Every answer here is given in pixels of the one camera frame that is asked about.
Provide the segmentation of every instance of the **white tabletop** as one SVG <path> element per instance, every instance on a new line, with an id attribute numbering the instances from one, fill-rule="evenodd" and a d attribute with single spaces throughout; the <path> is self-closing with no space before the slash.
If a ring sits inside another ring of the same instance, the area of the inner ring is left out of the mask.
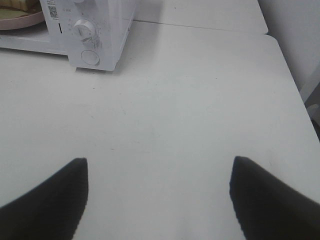
<path id="1" fill-rule="evenodd" d="M 266 34 L 257 0 L 136 0 L 135 20 Z"/>
<path id="2" fill-rule="evenodd" d="M 0 50 L 0 206 L 75 157 L 75 240 L 244 239 L 229 197 L 246 156 L 320 202 L 320 147 L 277 42 L 134 22 L 113 73 Z"/>

